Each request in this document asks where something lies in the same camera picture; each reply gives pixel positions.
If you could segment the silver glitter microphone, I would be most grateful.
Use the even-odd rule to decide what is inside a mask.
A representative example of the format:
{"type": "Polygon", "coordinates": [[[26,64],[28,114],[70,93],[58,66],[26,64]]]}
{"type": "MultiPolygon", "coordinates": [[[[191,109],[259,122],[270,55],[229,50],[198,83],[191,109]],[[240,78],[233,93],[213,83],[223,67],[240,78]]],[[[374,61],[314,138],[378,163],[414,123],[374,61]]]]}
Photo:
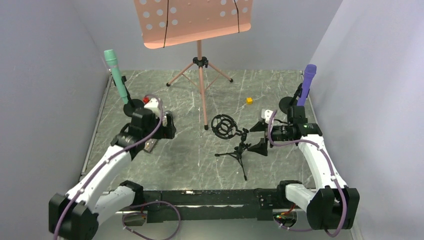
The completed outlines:
{"type": "Polygon", "coordinates": [[[157,142],[158,142],[158,140],[157,140],[157,139],[153,139],[153,138],[151,138],[151,139],[147,140],[147,141],[144,143],[144,148],[143,148],[143,150],[144,150],[146,153],[151,153],[151,152],[152,152],[152,150],[154,149],[154,147],[156,146],[157,142]]]}

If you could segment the black round base mic stand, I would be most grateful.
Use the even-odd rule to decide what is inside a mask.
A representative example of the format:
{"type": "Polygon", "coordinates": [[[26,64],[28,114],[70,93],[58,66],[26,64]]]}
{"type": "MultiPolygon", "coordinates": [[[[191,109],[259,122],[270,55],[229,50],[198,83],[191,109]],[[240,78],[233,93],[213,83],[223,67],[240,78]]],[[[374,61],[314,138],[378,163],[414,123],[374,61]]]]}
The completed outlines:
{"type": "Polygon", "coordinates": [[[123,112],[127,117],[132,117],[135,109],[142,108],[145,105],[145,103],[140,99],[131,98],[131,94],[129,93],[125,85],[125,82],[127,81],[127,78],[125,75],[121,77],[121,81],[123,83],[123,86],[125,87],[127,99],[128,99],[128,103],[125,103],[123,106],[123,112]]]}

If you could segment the purple toy microphone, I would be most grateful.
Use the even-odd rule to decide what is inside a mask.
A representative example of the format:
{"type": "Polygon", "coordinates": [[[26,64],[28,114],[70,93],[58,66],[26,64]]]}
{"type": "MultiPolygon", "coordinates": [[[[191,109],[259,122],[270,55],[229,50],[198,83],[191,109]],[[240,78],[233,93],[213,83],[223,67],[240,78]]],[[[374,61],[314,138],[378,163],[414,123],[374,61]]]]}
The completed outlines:
{"type": "Polygon", "coordinates": [[[308,64],[303,71],[303,82],[301,86],[301,94],[297,100],[297,106],[304,106],[309,95],[310,87],[313,78],[317,73],[317,66],[315,64],[308,64]]]}

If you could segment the teal toy microphone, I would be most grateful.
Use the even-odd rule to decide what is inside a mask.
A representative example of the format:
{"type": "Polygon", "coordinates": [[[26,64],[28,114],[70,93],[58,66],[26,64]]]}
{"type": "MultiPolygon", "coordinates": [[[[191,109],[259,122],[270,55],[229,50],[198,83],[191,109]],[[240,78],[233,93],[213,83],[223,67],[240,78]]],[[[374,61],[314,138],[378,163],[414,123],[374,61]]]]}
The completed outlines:
{"type": "Polygon", "coordinates": [[[128,104],[129,103],[128,94],[127,94],[126,87],[122,81],[122,75],[119,69],[117,55],[113,49],[105,50],[103,53],[104,53],[105,61],[110,68],[110,72],[112,74],[114,84],[117,88],[119,96],[122,99],[124,104],[128,104]]]}

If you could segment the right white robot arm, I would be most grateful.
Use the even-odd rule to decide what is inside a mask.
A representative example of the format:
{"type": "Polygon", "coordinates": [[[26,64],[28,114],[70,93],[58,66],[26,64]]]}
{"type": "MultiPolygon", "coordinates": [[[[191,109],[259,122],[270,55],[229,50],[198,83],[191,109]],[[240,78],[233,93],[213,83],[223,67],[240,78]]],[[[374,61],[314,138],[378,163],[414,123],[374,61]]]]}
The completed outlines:
{"type": "Polygon", "coordinates": [[[262,109],[258,122],[250,129],[263,132],[250,152],[266,156],[272,147],[294,144],[303,154],[312,173],[316,190],[309,190],[298,180],[282,180],[276,188],[281,203],[292,203],[306,213],[311,230],[324,230],[334,238],[341,230],[353,227],[360,194],[349,187],[337,171],[317,123],[308,121],[303,106],[292,106],[285,125],[276,125],[275,110],[262,109]]]}

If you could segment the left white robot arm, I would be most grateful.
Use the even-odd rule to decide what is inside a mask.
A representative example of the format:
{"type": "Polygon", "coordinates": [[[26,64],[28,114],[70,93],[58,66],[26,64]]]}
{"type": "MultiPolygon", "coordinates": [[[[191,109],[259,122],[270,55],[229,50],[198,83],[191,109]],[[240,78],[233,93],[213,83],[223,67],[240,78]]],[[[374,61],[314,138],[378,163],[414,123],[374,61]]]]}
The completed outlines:
{"type": "Polygon", "coordinates": [[[104,195],[113,179],[144,150],[150,139],[173,139],[176,134],[171,111],[137,108],[131,121],[112,139],[101,160],[73,188],[56,193],[48,203],[48,224],[53,239],[91,240],[99,226],[117,211],[142,208],[146,203],[144,188],[125,180],[104,195]]]}

